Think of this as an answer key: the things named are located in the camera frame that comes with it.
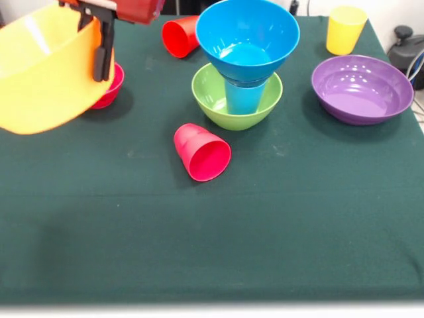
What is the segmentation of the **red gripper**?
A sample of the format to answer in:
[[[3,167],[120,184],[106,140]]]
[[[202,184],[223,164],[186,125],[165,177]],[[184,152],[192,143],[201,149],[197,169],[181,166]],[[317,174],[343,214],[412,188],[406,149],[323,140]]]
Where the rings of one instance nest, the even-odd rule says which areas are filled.
[[[97,82],[108,81],[113,41],[115,37],[115,19],[128,23],[148,25],[160,15],[164,0],[83,0],[59,1],[59,6],[69,7],[80,12],[78,32],[83,30],[95,17],[100,22],[101,43],[95,51],[93,79]]]

